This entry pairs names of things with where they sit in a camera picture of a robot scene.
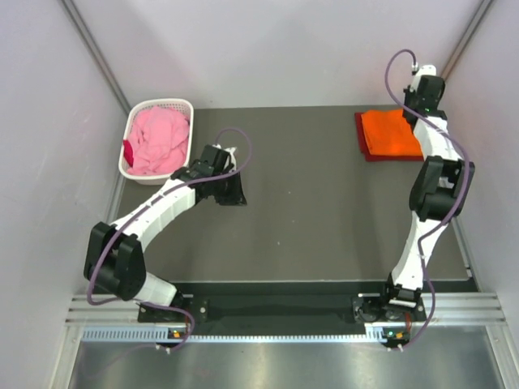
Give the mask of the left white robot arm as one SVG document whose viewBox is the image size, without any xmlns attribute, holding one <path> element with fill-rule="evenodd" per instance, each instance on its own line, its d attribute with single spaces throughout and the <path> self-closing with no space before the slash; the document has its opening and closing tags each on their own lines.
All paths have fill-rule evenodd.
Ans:
<svg viewBox="0 0 519 389">
<path fill-rule="evenodd" d="M 133 212 L 90 232 L 84 264 L 88 290 L 103 289 L 122 301 L 151 303 L 166 321 L 179 319 L 182 294 L 169 281 L 146 270 L 144 252 L 178 216 L 213 198 L 221 206 L 247 204 L 234 147 L 204 147 L 199 159 L 183 166 Z"/>
</svg>

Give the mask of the orange t shirt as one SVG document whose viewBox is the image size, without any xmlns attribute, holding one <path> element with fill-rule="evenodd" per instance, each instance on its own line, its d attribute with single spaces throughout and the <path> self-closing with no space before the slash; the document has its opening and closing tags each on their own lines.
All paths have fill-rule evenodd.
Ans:
<svg viewBox="0 0 519 389">
<path fill-rule="evenodd" d="M 422 150 L 402 109 L 368 110 L 360 114 L 362 133 L 371 156 L 422 159 Z"/>
</svg>

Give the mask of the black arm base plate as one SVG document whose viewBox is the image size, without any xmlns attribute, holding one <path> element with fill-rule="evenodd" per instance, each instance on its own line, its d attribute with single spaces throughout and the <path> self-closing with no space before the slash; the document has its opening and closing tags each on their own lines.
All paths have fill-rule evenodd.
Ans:
<svg viewBox="0 0 519 389">
<path fill-rule="evenodd" d="M 378 294 L 272 294 L 215 295 L 179 294 L 173 307 L 193 314 L 200 322 L 231 317 L 290 317 L 332 316 L 353 323 L 400 322 L 413 323 L 426 318 L 422 303 L 416 308 L 385 306 Z"/>
</svg>

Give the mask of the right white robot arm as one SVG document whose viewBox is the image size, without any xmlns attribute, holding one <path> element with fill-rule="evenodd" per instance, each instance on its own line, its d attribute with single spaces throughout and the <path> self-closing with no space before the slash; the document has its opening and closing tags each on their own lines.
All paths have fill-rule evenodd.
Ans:
<svg viewBox="0 0 519 389">
<path fill-rule="evenodd" d="M 438 109 L 444 89 L 434 67 L 424 66 L 404 90 L 403 118 L 418 140 L 423 164 L 410 191 L 410 232 L 378 301 L 380 314 L 390 321 L 418 308 L 435 245 L 461 213 L 475 173 L 474 163 L 448 133 L 445 112 Z"/>
</svg>

